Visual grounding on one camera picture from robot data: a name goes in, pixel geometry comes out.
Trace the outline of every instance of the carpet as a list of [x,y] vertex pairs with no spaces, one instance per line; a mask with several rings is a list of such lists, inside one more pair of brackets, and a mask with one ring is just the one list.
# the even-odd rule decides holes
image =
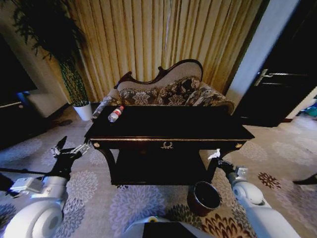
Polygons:
[[[91,124],[81,121],[69,107],[46,133],[0,151],[0,167],[48,172],[54,164],[50,148],[65,135],[65,148],[83,143]],[[279,127],[245,127],[256,138],[225,159],[249,168],[249,181],[301,237],[316,237],[317,185],[295,185],[292,181],[317,172],[317,121],[300,116]],[[213,152],[200,151],[205,166]],[[13,180],[26,176],[3,174]],[[72,167],[64,220],[55,237],[118,237],[131,223],[151,215],[189,223],[218,238],[256,237],[224,173],[217,170],[212,182],[220,193],[221,206],[206,217],[198,217],[187,206],[187,186],[111,185],[106,160],[99,151],[90,149]],[[0,234],[26,202],[26,195],[12,199],[0,193]]]

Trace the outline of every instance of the pot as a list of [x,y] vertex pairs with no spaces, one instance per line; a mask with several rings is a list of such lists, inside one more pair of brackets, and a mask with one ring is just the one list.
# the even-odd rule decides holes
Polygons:
[[93,115],[90,103],[83,107],[74,107],[74,109],[80,116],[81,120],[90,120]]
[[187,203],[194,214],[204,217],[220,205],[220,195],[210,183],[200,181],[189,188]]

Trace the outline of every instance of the dark door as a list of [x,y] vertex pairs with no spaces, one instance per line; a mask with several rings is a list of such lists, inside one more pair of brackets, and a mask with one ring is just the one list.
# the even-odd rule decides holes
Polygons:
[[234,115],[278,126],[317,86],[317,1],[302,0]]

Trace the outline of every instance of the wooden table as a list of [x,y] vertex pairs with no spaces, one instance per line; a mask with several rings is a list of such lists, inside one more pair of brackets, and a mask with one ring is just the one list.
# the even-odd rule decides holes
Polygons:
[[[222,107],[127,106],[115,123],[116,107],[105,107],[85,137],[105,156],[111,183],[193,185],[211,182],[199,150],[220,148],[221,158],[254,138]],[[110,149],[119,149],[115,161]]]

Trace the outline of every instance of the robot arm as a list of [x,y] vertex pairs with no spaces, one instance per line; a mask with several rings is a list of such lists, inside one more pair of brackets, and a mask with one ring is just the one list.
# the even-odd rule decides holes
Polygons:
[[4,238],[51,238],[62,222],[62,210],[68,194],[66,184],[70,179],[71,166],[90,145],[84,143],[77,148],[62,149],[64,137],[52,149],[56,158],[53,169],[43,181],[37,178],[20,178],[11,191],[31,194],[28,206],[20,210],[7,225]]
[[259,238],[299,238],[287,220],[264,199],[255,185],[247,182],[247,168],[236,167],[220,161],[219,167],[226,172],[238,202],[245,208],[247,218]]

